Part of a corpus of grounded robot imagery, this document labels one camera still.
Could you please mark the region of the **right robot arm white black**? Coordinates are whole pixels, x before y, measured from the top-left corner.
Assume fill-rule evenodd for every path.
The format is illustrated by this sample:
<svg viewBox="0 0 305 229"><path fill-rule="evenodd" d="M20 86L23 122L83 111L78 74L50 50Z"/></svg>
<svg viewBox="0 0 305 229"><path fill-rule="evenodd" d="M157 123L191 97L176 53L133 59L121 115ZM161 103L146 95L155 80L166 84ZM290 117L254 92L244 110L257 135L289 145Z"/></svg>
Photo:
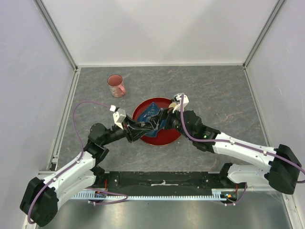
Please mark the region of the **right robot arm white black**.
<svg viewBox="0 0 305 229"><path fill-rule="evenodd" d="M202 151L227 155L248 165L244 168L231 165L218 176L222 187L228 188L234 183L260 182L262 179L273 189L292 195L298 178L303 170L290 147L280 144L278 147L260 146L242 141L202 123L194 111L171 111L160 109L156 115L145 115L145 121L153 129L175 129Z"/></svg>

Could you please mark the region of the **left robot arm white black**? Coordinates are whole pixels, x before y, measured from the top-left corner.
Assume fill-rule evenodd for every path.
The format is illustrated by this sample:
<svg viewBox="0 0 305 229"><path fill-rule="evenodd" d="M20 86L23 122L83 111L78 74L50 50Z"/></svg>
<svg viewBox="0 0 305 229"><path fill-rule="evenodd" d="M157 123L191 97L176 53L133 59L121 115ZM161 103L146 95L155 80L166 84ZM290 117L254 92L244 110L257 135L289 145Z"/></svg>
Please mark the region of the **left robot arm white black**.
<svg viewBox="0 0 305 229"><path fill-rule="evenodd" d="M136 122L130 117L126 117L120 126L112 128L94 124L86 146L81 147L81 152L71 162L44 179L34 177L29 181L20 204L28 223L41 227L47 225L75 194L87 187L104 184L104 170L98 164L109 152L105 145L122 138L136 141L156 127L157 124Z"/></svg>

